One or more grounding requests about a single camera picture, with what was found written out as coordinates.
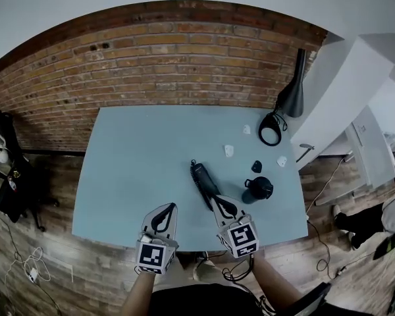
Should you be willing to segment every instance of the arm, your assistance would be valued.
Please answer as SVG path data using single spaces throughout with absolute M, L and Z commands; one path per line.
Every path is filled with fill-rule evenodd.
M 124 301 L 120 316 L 146 316 L 151 301 L 155 274 L 142 272 Z
M 253 274 L 275 311 L 282 311 L 297 302 L 303 294 L 265 261 L 262 253 L 254 254 Z

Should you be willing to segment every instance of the light blue table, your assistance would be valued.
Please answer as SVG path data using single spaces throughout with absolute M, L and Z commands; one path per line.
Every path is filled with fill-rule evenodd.
M 260 142 L 257 127 L 266 109 L 151 105 L 99 111 L 76 194 L 72 233 L 135 247 L 142 221 L 156 207 L 178 207 L 176 240 L 181 251 L 223 250 L 217 224 L 190 176 L 190 161 L 203 163 L 222 194 L 236 199 L 244 181 L 266 176 L 267 200 L 245 205 L 260 244 L 307 236 L 300 178 L 287 132 L 276 147 Z M 243 127 L 250 125 L 251 134 Z M 224 145 L 234 146 L 227 158 Z M 277 159 L 287 157 L 284 168 Z M 255 160 L 261 174 L 251 171 Z

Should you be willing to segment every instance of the black cup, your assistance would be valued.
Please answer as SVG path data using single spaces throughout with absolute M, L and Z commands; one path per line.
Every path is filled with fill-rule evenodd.
M 264 176 L 258 176 L 253 180 L 247 179 L 244 186 L 247 187 L 247 190 L 242 194 L 244 203 L 254 203 L 257 200 L 268 199 L 274 190 L 274 186 Z

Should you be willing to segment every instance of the chair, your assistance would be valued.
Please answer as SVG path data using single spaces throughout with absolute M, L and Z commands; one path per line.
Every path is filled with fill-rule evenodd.
M 37 228 L 44 232 L 45 228 L 38 222 L 38 206 L 47 200 L 58 207 L 59 202 L 46 196 L 47 184 L 44 182 L 44 177 L 23 156 L 13 127 L 13 116 L 10 113 L 0 111 L 0 131 L 13 159 L 8 175 L 0 172 L 0 178 L 4 180 L 0 187 L 0 211 L 15 223 L 21 215 L 25 217 L 26 210 L 29 209 Z

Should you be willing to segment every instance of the black lamp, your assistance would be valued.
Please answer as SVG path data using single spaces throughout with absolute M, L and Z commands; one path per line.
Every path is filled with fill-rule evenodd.
M 279 127 L 280 119 L 284 122 L 282 125 L 282 131 L 287 129 L 287 123 L 278 114 L 278 110 L 290 117 L 296 118 L 303 114 L 303 74 L 305 66 L 306 50 L 298 49 L 296 67 L 294 69 L 294 76 L 290 83 L 279 93 L 276 99 L 275 109 L 272 113 L 266 115 L 259 126 L 259 138 L 268 146 L 277 146 L 281 142 L 281 129 Z M 263 135 L 263 129 L 271 129 L 278 136 L 278 140 L 275 142 L 267 142 Z
M 303 74 L 306 50 L 298 49 L 296 67 L 291 82 L 279 93 L 276 107 L 290 117 L 296 118 L 303 114 Z

